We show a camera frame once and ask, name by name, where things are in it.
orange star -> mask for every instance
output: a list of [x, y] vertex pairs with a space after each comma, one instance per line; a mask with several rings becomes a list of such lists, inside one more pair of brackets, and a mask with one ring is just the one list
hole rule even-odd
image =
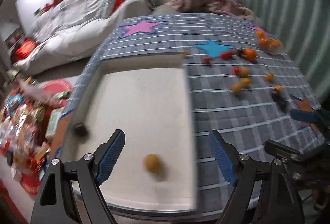
[[[300, 99], [298, 99], [298, 98], [295, 97], [294, 102], [297, 104], [297, 106], [299, 107], [299, 109], [302, 110], [302, 111], [309, 111], [309, 112], [313, 112], [314, 111], [311, 108], [311, 105], [310, 105], [308, 99], [306, 98], [306, 96], [304, 96], [304, 99], [303, 100], [300, 100]], [[317, 131], [317, 127], [316, 127], [315, 124], [301, 122], [301, 126], [302, 126], [302, 128], [304, 128], [306, 126], [310, 126], [315, 133]]]

white tray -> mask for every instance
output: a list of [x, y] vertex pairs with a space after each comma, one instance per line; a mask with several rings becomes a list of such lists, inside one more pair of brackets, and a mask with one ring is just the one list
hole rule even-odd
[[[189, 88], [182, 56], [149, 55], [102, 61], [73, 116], [84, 122], [88, 138], [69, 130], [62, 161], [78, 160], [124, 131], [125, 146], [101, 191], [114, 207], [189, 211], [196, 208], [196, 159]], [[158, 154], [165, 175], [143, 168], [143, 158]], [[73, 189], [80, 193], [79, 185]]]

gray tablecloth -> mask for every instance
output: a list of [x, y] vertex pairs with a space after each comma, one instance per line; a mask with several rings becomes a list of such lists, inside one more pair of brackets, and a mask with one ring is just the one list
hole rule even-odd
[[[240, 153], [255, 160], [271, 161], [265, 153], [263, 143], [273, 139], [300, 151], [311, 150], [323, 143], [324, 137], [315, 134], [310, 127], [301, 128], [301, 123], [282, 113], [273, 102], [264, 76], [275, 75], [275, 83], [284, 88], [283, 95], [289, 101], [289, 110], [297, 108], [291, 95], [309, 99], [311, 107], [318, 109], [310, 86], [300, 70], [289, 57], [281, 53], [271, 56], [258, 50], [255, 31], [247, 26], [253, 24], [228, 16], [215, 14], [174, 14], [146, 17], [149, 22], [163, 22], [153, 27], [154, 33], [136, 33], [121, 38], [125, 33], [118, 27], [109, 35], [86, 65], [78, 84], [67, 102], [64, 114], [77, 106], [84, 88], [100, 61], [129, 55], [189, 51], [183, 64], [189, 76], [192, 97], [198, 169], [198, 206], [194, 213], [177, 219], [209, 220], [218, 218], [232, 192], [214, 160], [207, 141], [210, 130], [217, 129], [227, 143], [233, 144]], [[138, 23], [143, 18], [126, 19], [122, 26]], [[258, 64], [242, 58], [233, 60], [217, 58], [212, 67], [203, 64], [205, 52], [194, 47], [211, 39], [219, 44], [237, 48], [254, 48], [259, 57]], [[244, 91], [237, 98], [230, 91], [233, 82], [239, 79], [233, 67], [251, 69], [251, 91]], [[255, 206], [260, 191], [255, 184], [250, 206]]]

pink blanket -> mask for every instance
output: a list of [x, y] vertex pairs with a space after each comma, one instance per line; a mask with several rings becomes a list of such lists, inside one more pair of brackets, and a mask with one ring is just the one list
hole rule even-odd
[[240, 0], [170, 0], [166, 4], [179, 12], [210, 12], [251, 21], [255, 19], [253, 11], [243, 7]]

blue gripper pad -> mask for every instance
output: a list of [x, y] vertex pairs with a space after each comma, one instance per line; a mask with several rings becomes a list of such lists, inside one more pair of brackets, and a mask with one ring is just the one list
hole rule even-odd
[[214, 158], [217, 161], [223, 178], [231, 185], [236, 186], [237, 178], [235, 176], [234, 165], [213, 132], [209, 133], [209, 144], [214, 151]]
[[103, 156], [99, 164], [99, 170], [96, 181], [101, 185], [104, 181], [109, 179], [109, 176], [116, 164], [118, 157], [125, 145], [125, 135], [121, 132], [113, 141], [108, 151]]

